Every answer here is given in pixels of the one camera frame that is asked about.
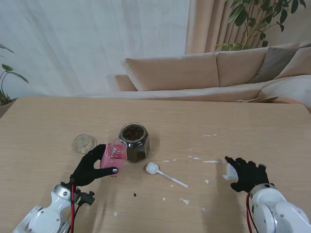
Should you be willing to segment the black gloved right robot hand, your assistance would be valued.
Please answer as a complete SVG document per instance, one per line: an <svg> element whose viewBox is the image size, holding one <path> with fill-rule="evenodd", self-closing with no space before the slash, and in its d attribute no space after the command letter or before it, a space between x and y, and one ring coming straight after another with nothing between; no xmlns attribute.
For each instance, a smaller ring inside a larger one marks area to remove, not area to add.
<svg viewBox="0 0 311 233"><path fill-rule="evenodd" d="M231 183L230 186L236 192L245 191L249 193L255 186L259 184L269 183L266 173L266 166L253 161L245 161L243 158L233 159L226 156L225 160L233 166L238 175L238 181Z"/></svg>

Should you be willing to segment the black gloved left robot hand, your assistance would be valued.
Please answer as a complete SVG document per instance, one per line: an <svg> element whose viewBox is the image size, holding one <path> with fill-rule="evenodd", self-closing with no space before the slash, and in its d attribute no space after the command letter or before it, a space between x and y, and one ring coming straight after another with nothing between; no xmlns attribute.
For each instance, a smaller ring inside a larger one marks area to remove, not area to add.
<svg viewBox="0 0 311 233"><path fill-rule="evenodd" d="M86 186L95 179L118 174L119 170L116 167L94 168L94 164L103 158L105 149L106 144L99 144L86 153L75 171L71 174L69 183L75 186Z"/></svg>

